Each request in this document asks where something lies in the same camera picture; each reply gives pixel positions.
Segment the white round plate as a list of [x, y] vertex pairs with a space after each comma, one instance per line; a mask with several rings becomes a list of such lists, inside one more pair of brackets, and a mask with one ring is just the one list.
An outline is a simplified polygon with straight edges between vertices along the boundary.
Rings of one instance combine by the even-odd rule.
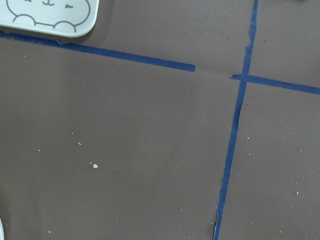
[[0, 240], [5, 240], [4, 228], [2, 220], [0, 219]]

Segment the cream bear tray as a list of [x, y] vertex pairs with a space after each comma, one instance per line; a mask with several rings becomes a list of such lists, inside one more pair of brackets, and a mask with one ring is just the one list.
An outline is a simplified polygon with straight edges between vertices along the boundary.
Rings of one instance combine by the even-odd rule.
[[2, 0], [2, 27], [78, 38], [94, 27], [98, 0]]

